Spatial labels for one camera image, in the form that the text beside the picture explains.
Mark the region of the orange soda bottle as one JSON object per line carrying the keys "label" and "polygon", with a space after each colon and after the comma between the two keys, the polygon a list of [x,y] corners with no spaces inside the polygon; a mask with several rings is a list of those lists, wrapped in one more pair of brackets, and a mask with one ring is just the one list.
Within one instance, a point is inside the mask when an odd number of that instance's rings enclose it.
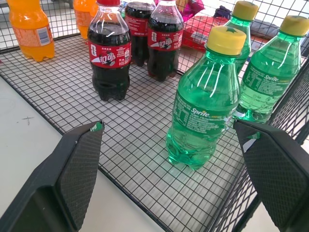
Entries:
{"label": "orange soda bottle", "polygon": [[81,37],[87,40],[87,32],[98,11],[97,0],[73,0],[77,28]]}
{"label": "orange soda bottle", "polygon": [[55,56],[55,45],[49,20],[40,0],[7,0],[9,21],[20,50],[36,62]]}

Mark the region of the dark cola bottle red label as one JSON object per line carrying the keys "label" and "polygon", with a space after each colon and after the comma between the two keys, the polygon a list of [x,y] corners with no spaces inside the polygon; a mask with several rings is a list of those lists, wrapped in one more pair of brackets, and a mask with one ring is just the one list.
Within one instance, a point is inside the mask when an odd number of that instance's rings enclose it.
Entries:
{"label": "dark cola bottle red label", "polygon": [[148,74],[163,82],[179,65],[184,22],[176,0],[160,0],[148,22]]}
{"label": "dark cola bottle red label", "polygon": [[139,67],[149,58],[148,22],[155,8],[154,0],[130,0],[125,8],[125,21],[131,37],[132,60]]}
{"label": "dark cola bottle red label", "polygon": [[120,0],[97,0],[87,31],[92,84],[103,101],[123,100],[130,85],[131,37]]}

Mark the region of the red snack bag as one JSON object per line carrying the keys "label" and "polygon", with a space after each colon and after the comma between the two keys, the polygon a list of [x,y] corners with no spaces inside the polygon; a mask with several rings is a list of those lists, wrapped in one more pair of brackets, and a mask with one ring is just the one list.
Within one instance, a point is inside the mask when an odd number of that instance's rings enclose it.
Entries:
{"label": "red snack bag", "polygon": [[182,46],[205,52],[209,32],[212,27],[223,26],[228,19],[224,17],[194,16],[186,21]]}

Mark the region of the dark purple snack bag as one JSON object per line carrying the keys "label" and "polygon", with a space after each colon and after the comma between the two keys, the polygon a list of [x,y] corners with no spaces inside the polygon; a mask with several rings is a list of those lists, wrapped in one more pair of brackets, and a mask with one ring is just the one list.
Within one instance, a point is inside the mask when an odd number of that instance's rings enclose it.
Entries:
{"label": "dark purple snack bag", "polygon": [[227,20],[229,20],[231,17],[231,12],[232,12],[231,10],[221,5],[219,8],[215,10],[213,17],[222,17],[222,18],[226,18]]}

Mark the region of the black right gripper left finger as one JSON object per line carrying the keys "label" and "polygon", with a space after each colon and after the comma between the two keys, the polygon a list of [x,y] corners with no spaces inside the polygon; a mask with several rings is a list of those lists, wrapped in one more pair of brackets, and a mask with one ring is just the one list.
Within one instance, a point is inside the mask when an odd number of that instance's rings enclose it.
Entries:
{"label": "black right gripper left finger", "polygon": [[78,232],[98,172],[102,121],[65,133],[0,217],[0,232]]}

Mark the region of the pink and yellow snack bag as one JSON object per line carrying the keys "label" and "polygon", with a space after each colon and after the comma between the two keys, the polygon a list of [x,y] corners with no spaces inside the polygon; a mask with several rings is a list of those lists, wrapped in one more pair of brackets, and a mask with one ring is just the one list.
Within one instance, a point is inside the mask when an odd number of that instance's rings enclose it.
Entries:
{"label": "pink and yellow snack bag", "polygon": [[186,22],[204,9],[202,0],[176,0],[176,6]]}

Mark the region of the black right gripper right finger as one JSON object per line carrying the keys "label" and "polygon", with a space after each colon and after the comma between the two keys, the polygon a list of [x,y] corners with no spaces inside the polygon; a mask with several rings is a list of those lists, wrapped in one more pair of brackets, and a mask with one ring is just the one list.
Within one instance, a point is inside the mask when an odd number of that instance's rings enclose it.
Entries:
{"label": "black right gripper right finger", "polygon": [[309,154],[286,132],[236,120],[233,128],[257,195],[279,230],[309,230]]}

